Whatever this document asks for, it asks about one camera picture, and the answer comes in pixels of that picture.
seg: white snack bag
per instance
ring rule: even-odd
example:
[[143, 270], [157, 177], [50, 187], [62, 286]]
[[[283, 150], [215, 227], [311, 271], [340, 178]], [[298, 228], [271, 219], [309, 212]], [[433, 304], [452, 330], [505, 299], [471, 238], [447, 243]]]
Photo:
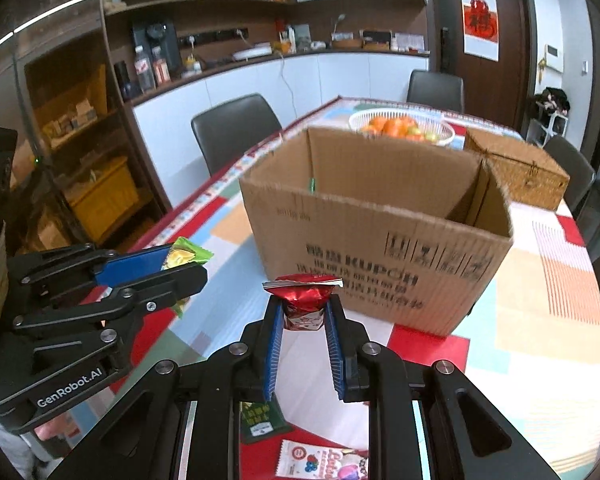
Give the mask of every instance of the white snack bag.
[[366, 480], [368, 457], [354, 449], [283, 440], [276, 476], [313, 480]]

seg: green packet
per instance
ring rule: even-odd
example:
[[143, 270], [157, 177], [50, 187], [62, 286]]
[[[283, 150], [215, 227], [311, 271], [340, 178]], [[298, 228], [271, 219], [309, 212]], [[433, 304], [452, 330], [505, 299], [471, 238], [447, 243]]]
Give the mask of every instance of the green packet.
[[[169, 249], [160, 270], [173, 269], [173, 267], [190, 264], [191, 262], [203, 265], [206, 264], [213, 255], [214, 254], [211, 251], [207, 251], [181, 236], [174, 241], [173, 245], [171, 245], [171, 249]], [[189, 298], [182, 298], [171, 307], [180, 318], [184, 313], [184, 307], [187, 304], [187, 301], [189, 301]]]
[[243, 444], [253, 444], [292, 429], [282, 415], [275, 394], [270, 402], [240, 403], [240, 436]]

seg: dining table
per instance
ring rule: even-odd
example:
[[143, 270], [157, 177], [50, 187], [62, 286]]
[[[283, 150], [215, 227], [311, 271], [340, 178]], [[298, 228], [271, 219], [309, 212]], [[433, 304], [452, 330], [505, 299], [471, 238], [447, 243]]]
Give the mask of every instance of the dining table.
[[[373, 107], [398, 107], [445, 121], [455, 136], [441, 149], [462, 150], [469, 128], [522, 141], [509, 128], [464, 114], [339, 97], [254, 146], [168, 213], [132, 249], [187, 237], [214, 256], [205, 264], [208, 283], [182, 311], [167, 308], [144, 318], [132, 348], [134, 369], [123, 383], [113, 386], [117, 396], [158, 361], [171, 359], [183, 365], [204, 360], [239, 340], [247, 323], [262, 318], [269, 297], [262, 287], [267, 277], [242, 202], [240, 176], [304, 128], [347, 129], [353, 113]], [[598, 284], [564, 202], [556, 211], [513, 202], [510, 218], [512, 248], [452, 335], [433, 336], [350, 310], [347, 317], [362, 322], [372, 341], [405, 360], [425, 365], [439, 359], [452, 361], [562, 480], [582, 480], [592, 469], [600, 445]], [[368, 407], [338, 400], [323, 331], [285, 331], [276, 397], [292, 431], [242, 444], [243, 479], [275, 476], [283, 438], [368, 449]], [[193, 418], [187, 422], [185, 449], [192, 422]], [[427, 461], [422, 465], [427, 478]]]

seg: chair backrest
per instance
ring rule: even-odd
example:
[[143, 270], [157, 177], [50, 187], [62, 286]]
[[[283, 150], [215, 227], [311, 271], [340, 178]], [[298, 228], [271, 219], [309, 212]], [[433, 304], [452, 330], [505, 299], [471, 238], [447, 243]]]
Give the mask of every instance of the chair backrest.
[[562, 136], [555, 135], [544, 145], [544, 150], [560, 164], [570, 177], [564, 192], [564, 201], [572, 211], [593, 184], [595, 171], [576, 147]]
[[191, 129], [214, 174], [282, 126], [264, 97], [250, 94], [196, 115]]
[[407, 102], [464, 113], [464, 82], [451, 74], [414, 70], [409, 79]]

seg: candy wrapper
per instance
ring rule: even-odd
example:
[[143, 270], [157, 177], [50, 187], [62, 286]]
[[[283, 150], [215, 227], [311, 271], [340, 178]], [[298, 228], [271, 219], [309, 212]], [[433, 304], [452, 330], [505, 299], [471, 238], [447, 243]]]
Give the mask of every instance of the candy wrapper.
[[276, 476], [315, 480], [366, 480], [368, 452], [283, 440]]
[[318, 330], [324, 322], [324, 306], [333, 287], [342, 279], [330, 274], [288, 274], [262, 284], [264, 290], [285, 300], [285, 328]]
[[269, 402], [240, 403], [240, 433], [243, 444], [252, 444], [291, 430], [293, 428], [286, 423], [276, 394], [273, 394]]
[[[206, 264], [213, 255], [214, 254], [211, 251], [207, 251], [181, 236], [174, 241], [171, 249], [169, 249], [160, 270], [173, 269], [173, 267], [190, 264], [191, 262], [203, 265]], [[182, 317], [184, 306], [187, 304], [187, 301], [189, 301], [189, 298], [182, 298], [171, 307], [178, 317]]]

